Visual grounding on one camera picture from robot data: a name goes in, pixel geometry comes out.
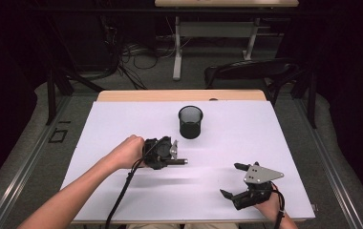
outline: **cable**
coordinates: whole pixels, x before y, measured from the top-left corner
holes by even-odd
[[[272,190],[271,192],[276,193],[279,196],[279,205],[280,205],[280,209],[279,209],[279,213],[277,214],[277,219],[276,219],[276,223],[274,224],[274,229],[279,229],[280,227],[280,223],[284,217],[284,212],[285,212],[285,200],[283,197],[283,194],[279,192],[279,190],[277,189],[277,186],[274,185],[273,182],[271,182],[272,185],[274,187],[276,187],[275,190]]]
[[[155,147],[161,142],[163,141],[164,137],[162,137],[160,140],[158,140],[151,149],[149,149],[149,151],[147,151],[146,153],[143,154],[143,156],[138,159],[137,161],[134,162],[133,166],[131,167],[131,172],[128,173],[128,177],[126,178],[124,187],[122,187],[121,193],[119,194],[116,203],[114,204],[113,209],[111,210],[110,214],[107,217],[106,223],[105,223],[105,229],[109,229],[110,227],[110,222],[111,222],[111,218],[114,215],[114,212],[116,211],[116,209],[118,208],[119,204],[122,201],[122,198],[125,195],[125,192],[127,191],[128,186],[131,183],[132,177],[134,176],[135,172],[137,171],[138,167],[140,166],[140,164],[145,160],[146,156],[148,156],[151,151],[153,149],[155,149]]]

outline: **pen holder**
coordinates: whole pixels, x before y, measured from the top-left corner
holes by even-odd
[[[194,139],[201,133],[203,111],[195,106],[186,106],[179,111],[180,132],[184,138]]]

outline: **forearm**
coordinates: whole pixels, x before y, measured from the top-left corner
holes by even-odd
[[[114,171],[99,161],[89,171],[45,202],[19,228],[65,228],[98,185]]]
[[[297,225],[292,220],[292,218],[285,213],[285,216],[282,218],[282,221],[280,222],[280,229],[296,229]]]

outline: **metal bracket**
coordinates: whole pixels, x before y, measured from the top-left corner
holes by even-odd
[[[244,178],[245,183],[265,183],[276,178],[283,177],[284,174],[270,170],[259,165],[249,166],[247,173]]]
[[[170,147],[170,155],[174,159],[178,159],[178,140],[175,140],[172,147]]]

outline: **chair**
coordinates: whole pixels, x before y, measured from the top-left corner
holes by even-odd
[[[247,60],[205,69],[207,89],[260,89],[274,107],[280,89],[301,73],[291,58]]]

